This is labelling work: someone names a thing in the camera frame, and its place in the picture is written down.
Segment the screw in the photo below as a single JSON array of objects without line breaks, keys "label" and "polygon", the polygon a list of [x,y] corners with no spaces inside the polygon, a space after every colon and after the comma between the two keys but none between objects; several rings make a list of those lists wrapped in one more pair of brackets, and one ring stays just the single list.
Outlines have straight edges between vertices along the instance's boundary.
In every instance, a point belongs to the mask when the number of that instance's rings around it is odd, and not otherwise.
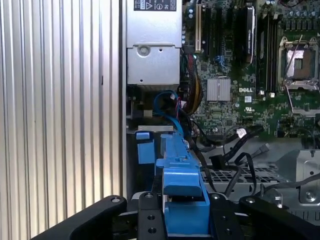
[{"label": "screw", "polygon": [[144,195],[146,198],[150,199],[153,198],[154,196],[151,193],[147,193],[146,195]]},{"label": "screw", "polygon": [[313,198],[315,198],[315,196],[311,191],[307,191],[306,192],[306,198],[307,199],[313,199]]},{"label": "screw", "polygon": [[220,196],[219,196],[218,194],[212,194],[212,198],[215,199],[215,200],[217,200],[217,199],[220,198]]},{"label": "screw", "polygon": [[146,54],[148,49],[145,46],[143,46],[143,47],[141,47],[140,51],[141,51],[141,53]]},{"label": "screw", "polygon": [[254,199],[251,198],[251,197],[248,197],[245,201],[247,201],[247,202],[250,203],[250,204],[253,204],[256,200],[254,200]]},{"label": "screw", "polygon": [[119,198],[113,198],[112,200],[111,200],[111,202],[113,202],[113,203],[118,203],[118,202],[120,202],[120,199]]}]

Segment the metal side panel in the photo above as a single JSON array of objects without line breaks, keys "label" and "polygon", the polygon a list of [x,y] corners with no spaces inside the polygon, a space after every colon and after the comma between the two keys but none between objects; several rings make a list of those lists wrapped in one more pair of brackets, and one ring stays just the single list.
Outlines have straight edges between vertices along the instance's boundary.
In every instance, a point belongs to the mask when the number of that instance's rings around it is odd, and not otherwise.
[{"label": "metal side panel", "polygon": [[0,1],[0,239],[122,194],[119,1]]}]

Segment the motherboard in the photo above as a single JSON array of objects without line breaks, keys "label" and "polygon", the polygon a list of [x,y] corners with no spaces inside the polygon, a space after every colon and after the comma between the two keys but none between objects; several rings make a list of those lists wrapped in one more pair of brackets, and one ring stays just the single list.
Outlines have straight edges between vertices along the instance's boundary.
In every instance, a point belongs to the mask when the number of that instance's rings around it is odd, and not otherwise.
[{"label": "motherboard", "polygon": [[265,138],[318,133],[319,12],[316,0],[185,2],[182,49],[203,88],[192,118],[207,135],[252,125]]}]

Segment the power supply label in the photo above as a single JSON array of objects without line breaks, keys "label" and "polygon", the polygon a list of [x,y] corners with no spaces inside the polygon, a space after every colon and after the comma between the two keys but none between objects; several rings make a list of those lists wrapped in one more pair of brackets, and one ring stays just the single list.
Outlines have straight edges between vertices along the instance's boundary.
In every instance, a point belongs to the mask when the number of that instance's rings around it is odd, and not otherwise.
[{"label": "power supply label", "polygon": [[133,10],[175,12],[177,11],[177,0],[134,0]]}]

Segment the chipset heatsink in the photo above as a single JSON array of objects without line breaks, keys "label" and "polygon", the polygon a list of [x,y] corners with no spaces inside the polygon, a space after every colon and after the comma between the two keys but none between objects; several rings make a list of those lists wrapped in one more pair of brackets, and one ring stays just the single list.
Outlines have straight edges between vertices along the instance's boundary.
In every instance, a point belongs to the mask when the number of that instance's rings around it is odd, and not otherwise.
[{"label": "chipset heatsink", "polygon": [[229,77],[214,77],[207,80],[208,102],[227,102],[231,99],[231,79]]}]

